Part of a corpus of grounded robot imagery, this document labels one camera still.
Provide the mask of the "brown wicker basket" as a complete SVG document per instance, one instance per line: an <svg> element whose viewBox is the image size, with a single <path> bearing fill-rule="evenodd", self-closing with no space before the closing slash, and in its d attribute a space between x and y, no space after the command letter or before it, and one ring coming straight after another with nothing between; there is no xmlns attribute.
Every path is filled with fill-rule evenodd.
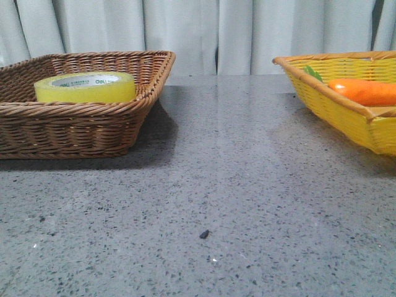
<svg viewBox="0 0 396 297"><path fill-rule="evenodd" d="M172 51L46 54L1 68L1 158L103 158L124 155L157 101ZM39 103L34 83L54 75L120 71L133 75L128 103Z"/></svg>

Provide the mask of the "white curtain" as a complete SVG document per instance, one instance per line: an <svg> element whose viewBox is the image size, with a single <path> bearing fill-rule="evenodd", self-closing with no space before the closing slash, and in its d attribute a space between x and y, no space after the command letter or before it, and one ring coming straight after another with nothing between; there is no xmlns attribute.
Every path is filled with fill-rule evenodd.
<svg viewBox="0 0 396 297"><path fill-rule="evenodd" d="M170 50L174 75L277 74L277 56L395 48L394 1L2 1L1 64Z"/></svg>

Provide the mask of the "small black debris chip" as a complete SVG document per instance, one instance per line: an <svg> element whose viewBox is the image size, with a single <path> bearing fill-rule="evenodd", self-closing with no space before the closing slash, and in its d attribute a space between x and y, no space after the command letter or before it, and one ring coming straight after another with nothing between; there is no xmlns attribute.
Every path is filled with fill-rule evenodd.
<svg viewBox="0 0 396 297"><path fill-rule="evenodd" d="M205 230L204 232L202 232L202 233L199 235L199 238L200 238L200 239L205 239L205 238L208 237L209 233L210 233L209 230Z"/></svg>

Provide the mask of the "yellow tape roll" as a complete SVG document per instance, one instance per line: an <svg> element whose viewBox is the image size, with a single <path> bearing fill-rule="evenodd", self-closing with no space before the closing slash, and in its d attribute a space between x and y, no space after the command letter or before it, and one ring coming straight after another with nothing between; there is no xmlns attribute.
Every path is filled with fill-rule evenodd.
<svg viewBox="0 0 396 297"><path fill-rule="evenodd" d="M134 77L125 72L78 72L34 83L38 102L123 103L136 98Z"/></svg>

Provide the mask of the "yellow wicker basket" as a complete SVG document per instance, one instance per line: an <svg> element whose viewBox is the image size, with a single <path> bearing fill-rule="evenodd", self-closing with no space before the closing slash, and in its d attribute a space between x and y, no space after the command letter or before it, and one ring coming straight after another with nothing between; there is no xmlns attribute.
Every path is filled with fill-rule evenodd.
<svg viewBox="0 0 396 297"><path fill-rule="evenodd" d="M394 83L394 51L279 56L272 62L282 67L298 98L316 116L376 154L395 155L395 107L363 106L327 86L339 78Z"/></svg>

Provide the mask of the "orange toy carrot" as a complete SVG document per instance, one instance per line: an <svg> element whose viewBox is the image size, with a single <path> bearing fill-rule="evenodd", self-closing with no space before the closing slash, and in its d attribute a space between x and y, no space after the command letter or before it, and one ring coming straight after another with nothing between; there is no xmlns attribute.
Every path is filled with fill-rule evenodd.
<svg viewBox="0 0 396 297"><path fill-rule="evenodd" d="M338 100L344 97L363 106L395 106L395 83L341 78L328 81L327 87L324 94Z"/></svg>

